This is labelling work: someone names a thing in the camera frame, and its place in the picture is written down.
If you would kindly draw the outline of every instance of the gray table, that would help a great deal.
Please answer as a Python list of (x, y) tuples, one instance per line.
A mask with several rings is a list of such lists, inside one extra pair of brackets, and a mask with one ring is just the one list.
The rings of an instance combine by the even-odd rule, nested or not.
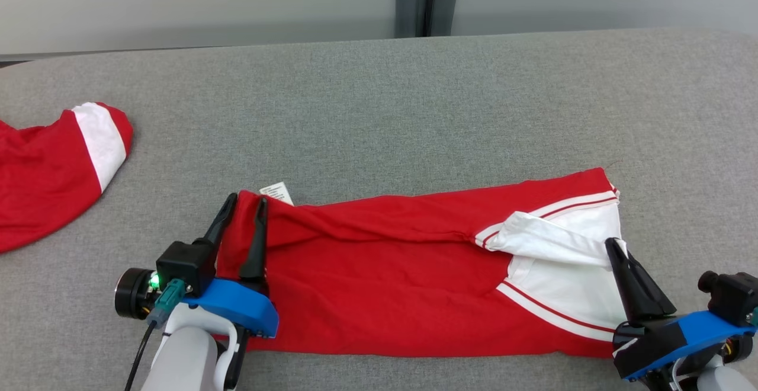
[[(0, 118), (122, 108), (130, 159), (60, 232), (0, 256), (0, 388), (122, 389), (144, 324), (113, 287), (200, 235), (231, 191), (297, 204), (607, 167), (622, 228), (680, 312), (704, 270), (758, 273), (758, 40), (614, 30), (107, 53), (0, 70)], [(151, 346), (155, 350), (157, 339)], [(740, 369), (758, 383), (758, 356)], [(143, 364), (138, 383), (146, 374)], [(255, 353), (239, 389), (642, 389), (563, 355)]]

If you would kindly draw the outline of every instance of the white sleeve stripe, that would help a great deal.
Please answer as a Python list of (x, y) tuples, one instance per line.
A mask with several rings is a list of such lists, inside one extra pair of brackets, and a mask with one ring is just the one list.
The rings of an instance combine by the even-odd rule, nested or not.
[(124, 141), (118, 132), (111, 113), (104, 107), (87, 102), (72, 108), (84, 137), (89, 159), (100, 183), (100, 192), (111, 182), (116, 170), (127, 159)]
[(547, 323), (550, 323), (553, 326), (563, 329), (564, 331), (585, 338), (606, 342), (611, 342), (614, 339), (614, 332), (612, 332), (612, 329), (604, 326), (593, 326), (591, 324), (579, 323), (579, 321), (571, 320), (568, 316), (559, 315), (555, 311), (548, 310), (546, 307), (541, 307), (539, 304), (523, 296), (523, 294), (520, 294), (520, 292), (515, 289), (515, 285), (512, 285), (511, 283), (500, 283), (500, 285), (497, 286), (497, 290), (530, 313), (533, 313), (533, 315), (547, 321)]
[[(561, 216), (564, 213), (573, 212), (575, 210), (589, 209), (591, 207), (604, 206), (614, 203), (618, 203), (618, 199), (615, 197), (614, 192), (606, 191), (603, 193), (567, 198), (553, 204), (548, 204), (547, 206), (541, 207), (538, 210), (533, 210), (528, 213), (533, 216), (539, 216), (543, 219), (552, 219), (556, 216)], [(477, 232), (476, 237), (474, 237), (476, 244), (484, 248), (484, 243), (486, 240), (488, 240), (488, 238), (492, 238), (493, 234), (500, 232), (501, 228), (503, 228), (503, 223), (496, 223), (488, 226), (482, 231)]]

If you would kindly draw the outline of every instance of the red garment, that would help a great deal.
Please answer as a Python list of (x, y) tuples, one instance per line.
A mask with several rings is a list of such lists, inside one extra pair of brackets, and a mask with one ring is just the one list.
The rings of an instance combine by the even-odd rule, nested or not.
[[(236, 278), (246, 259), (258, 197), (239, 193), (220, 277)], [(249, 348), (609, 357), (625, 320), (601, 247), (620, 238), (617, 193), (601, 169), (325, 206), (269, 200), (268, 282), (281, 323), (275, 339)]]
[(116, 108), (88, 102), (50, 126), (0, 121), (0, 252), (34, 242), (97, 201), (129, 155), (132, 127)]

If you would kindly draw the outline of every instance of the red fabric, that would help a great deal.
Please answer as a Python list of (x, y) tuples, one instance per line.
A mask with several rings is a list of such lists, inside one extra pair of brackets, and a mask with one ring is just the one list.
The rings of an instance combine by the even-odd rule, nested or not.
[[(515, 210), (611, 189), (601, 169), (548, 181), (419, 197), (292, 207), (271, 199), (268, 281), (281, 323), (257, 350), (398, 357), (609, 357), (608, 342), (558, 329), (496, 291), (511, 255), (474, 243)], [(219, 276), (236, 278), (258, 196), (239, 193)]]
[[(108, 107), (128, 135), (124, 113)], [(95, 168), (70, 110), (49, 126), (13, 129), (0, 121), (0, 253), (70, 223), (100, 197)]]

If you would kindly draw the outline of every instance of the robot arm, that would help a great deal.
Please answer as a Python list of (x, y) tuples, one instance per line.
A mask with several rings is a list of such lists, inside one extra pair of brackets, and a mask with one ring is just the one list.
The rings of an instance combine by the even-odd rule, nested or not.
[[(191, 245), (172, 243), (156, 261), (157, 271), (131, 268), (122, 275), (115, 295), (119, 315), (156, 321), (157, 327), (163, 325), (163, 313), (168, 318), (143, 391), (234, 389), (248, 339), (276, 336), (279, 316), (268, 298), (265, 277), (267, 204), (261, 197), (255, 234), (238, 280), (216, 278), (214, 266), (235, 212), (236, 194), (229, 195), (204, 237)], [(177, 286), (181, 302), (163, 304)], [(228, 344), (211, 334), (227, 336)]]
[(622, 379), (651, 390), (755, 391), (724, 364), (752, 350), (758, 316), (758, 278), (747, 273), (704, 273), (699, 289), (711, 294), (708, 310), (675, 316), (676, 308), (645, 269), (606, 240), (628, 321), (614, 333), (614, 365)]

